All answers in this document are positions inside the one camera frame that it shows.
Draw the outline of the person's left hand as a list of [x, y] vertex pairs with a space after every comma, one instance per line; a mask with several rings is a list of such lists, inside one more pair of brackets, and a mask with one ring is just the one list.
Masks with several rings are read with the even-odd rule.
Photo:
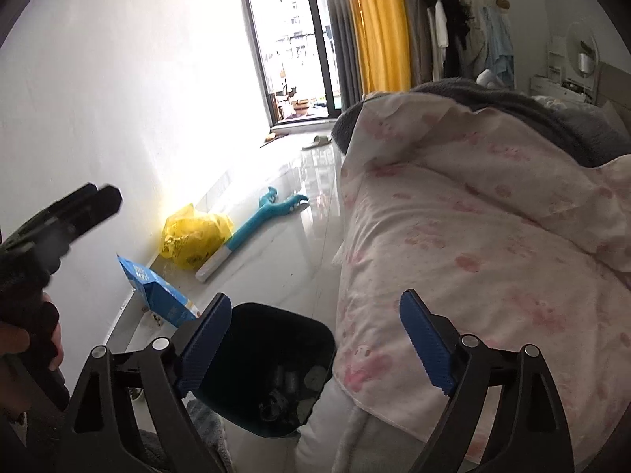
[[20, 354], [35, 348], [35, 366], [57, 380], [57, 371], [64, 359], [61, 325], [57, 306], [46, 292], [39, 292], [21, 302], [12, 302], [9, 321], [1, 321], [1, 412], [10, 421], [17, 421], [26, 413], [39, 385], [24, 365], [18, 365]]

